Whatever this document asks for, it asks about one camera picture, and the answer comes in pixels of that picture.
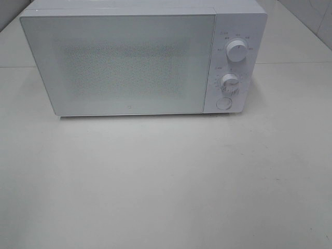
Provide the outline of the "round white door button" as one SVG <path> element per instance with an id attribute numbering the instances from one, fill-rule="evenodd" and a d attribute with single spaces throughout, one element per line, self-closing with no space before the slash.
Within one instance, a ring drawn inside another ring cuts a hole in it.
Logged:
<path id="1" fill-rule="evenodd" d="M 221 98 L 216 102 L 216 107 L 219 110 L 228 110 L 232 106 L 231 98 Z"/>

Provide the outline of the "white microwave door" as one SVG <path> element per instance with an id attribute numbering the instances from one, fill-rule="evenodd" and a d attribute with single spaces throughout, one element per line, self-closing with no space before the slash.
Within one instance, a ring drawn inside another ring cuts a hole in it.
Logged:
<path id="1" fill-rule="evenodd" d="M 214 15 L 23 17 L 58 116 L 204 108 Z"/>

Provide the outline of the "white timer knob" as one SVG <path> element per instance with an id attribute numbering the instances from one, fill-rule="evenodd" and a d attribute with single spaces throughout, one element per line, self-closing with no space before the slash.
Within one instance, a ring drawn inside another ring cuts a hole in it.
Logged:
<path id="1" fill-rule="evenodd" d="M 239 78 L 236 74 L 225 74 L 220 81 L 222 92 L 234 94 L 239 89 L 239 82 Z"/>

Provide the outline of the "white upper power knob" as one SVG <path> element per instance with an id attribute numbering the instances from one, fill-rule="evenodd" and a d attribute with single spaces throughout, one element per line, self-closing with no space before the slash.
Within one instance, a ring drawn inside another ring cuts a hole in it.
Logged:
<path id="1" fill-rule="evenodd" d="M 246 58 L 248 44 L 242 38 L 234 38 L 226 45 L 226 55 L 231 62 L 240 62 Z"/>

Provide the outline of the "white microwave oven body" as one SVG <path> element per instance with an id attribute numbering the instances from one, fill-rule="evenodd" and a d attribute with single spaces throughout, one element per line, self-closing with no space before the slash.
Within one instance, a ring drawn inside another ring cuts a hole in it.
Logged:
<path id="1" fill-rule="evenodd" d="M 204 108 L 203 112 L 192 114 L 241 112 L 268 18 L 256 1 L 33 1 L 22 12 L 20 23 L 23 17 L 180 15 L 215 17 Z M 231 62 L 226 55 L 226 45 L 234 38 L 242 38 L 248 44 L 246 58 L 240 62 Z M 221 90 L 221 78 L 229 73 L 236 74 L 240 81 L 239 89 L 234 94 Z M 216 107 L 221 98 L 232 99 L 228 110 Z"/>

